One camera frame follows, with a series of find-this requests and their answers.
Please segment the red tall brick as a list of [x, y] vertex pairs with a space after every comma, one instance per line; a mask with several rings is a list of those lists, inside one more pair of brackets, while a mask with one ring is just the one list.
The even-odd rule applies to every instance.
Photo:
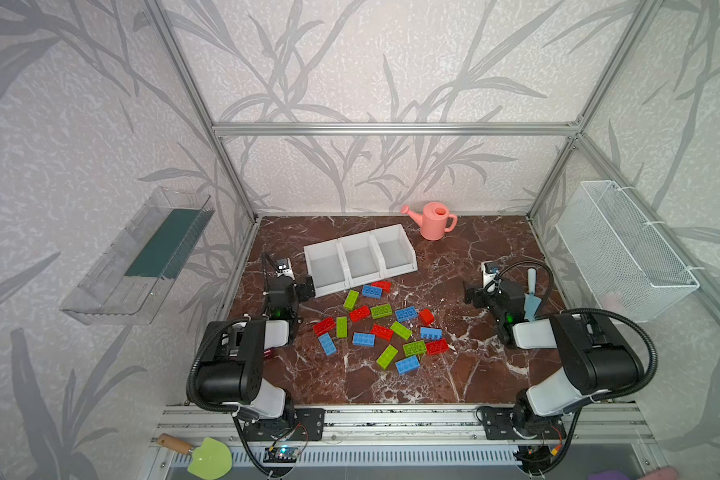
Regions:
[[418, 319], [424, 326], [430, 326], [434, 323], [434, 315], [429, 309], [422, 309], [418, 312]]

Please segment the blue brick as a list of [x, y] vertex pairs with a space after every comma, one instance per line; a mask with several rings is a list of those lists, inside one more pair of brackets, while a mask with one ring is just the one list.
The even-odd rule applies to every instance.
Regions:
[[384, 290], [380, 287], [376, 287], [373, 285], [364, 285], [362, 287], [361, 293], [364, 297], [380, 299], [384, 293]]
[[352, 337], [352, 344], [355, 346], [375, 346], [375, 336], [368, 333], [355, 332]]
[[442, 330], [437, 328], [421, 327], [419, 334], [422, 339], [427, 341], [438, 341], [443, 338]]
[[418, 311], [413, 306], [402, 308], [395, 311], [395, 317], [398, 322], [411, 321], [418, 317]]
[[417, 356], [409, 356], [395, 363], [397, 372], [400, 375], [412, 373], [420, 368], [420, 362]]
[[329, 333], [325, 333], [318, 337], [321, 348], [323, 349], [326, 356], [330, 357], [337, 353], [337, 348], [332, 340]]

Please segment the blue brick bottom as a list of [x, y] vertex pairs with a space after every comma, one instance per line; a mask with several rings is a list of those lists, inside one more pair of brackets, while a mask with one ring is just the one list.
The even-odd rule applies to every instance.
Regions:
[[397, 372], [400, 375], [412, 373], [420, 368], [420, 362], [417, 356], [409, 356], [395, 363]]

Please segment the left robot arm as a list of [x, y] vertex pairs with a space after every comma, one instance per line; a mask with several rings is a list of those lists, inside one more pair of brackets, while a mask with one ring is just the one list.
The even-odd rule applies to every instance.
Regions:
[[299, 306], [315, 297], [314, 281], [296, 280], [288, 258], [261, 254], [264, 305], [258, 316], [210, 323], [186, 383], [187, 399], [212, 412], [232, 413], [240, 421], [295, 425], [287, 390], [264, 379], [265, 354], [292, 344], [301, 323]]

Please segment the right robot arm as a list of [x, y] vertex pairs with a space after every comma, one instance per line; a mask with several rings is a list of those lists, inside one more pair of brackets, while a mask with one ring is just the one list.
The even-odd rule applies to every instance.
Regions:
[[464, 302], [486, 309], [496, 333], [509, 348], [552, 349], [561, 367], [516, 396], [509, 419], [518, 430], [538, 430], [565, 414], [602, 400], [632, 395], [645, 388], [658, 370], [658, 351], [650, 336], [632, 320], [598, 308], [576, 308], [523, 317], [524, 292], [516, 282], [494, 279], [464, 289]]

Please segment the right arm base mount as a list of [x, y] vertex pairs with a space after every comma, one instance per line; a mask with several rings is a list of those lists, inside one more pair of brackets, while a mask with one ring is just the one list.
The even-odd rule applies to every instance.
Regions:
[[541, 417], [525, 407], [478, 406], [478, 423], [488, 440], [560, 440], [567, 434], [561, 416]]

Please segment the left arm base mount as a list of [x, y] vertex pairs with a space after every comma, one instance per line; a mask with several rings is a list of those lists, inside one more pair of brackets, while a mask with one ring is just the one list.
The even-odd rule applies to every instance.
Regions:
[[325, 426], [323, 408], [296, 408], [276, 419], [261, 419], [243, 424], [247, 441], [273, 441], [288, 437], [298, 441], [320, 441]]

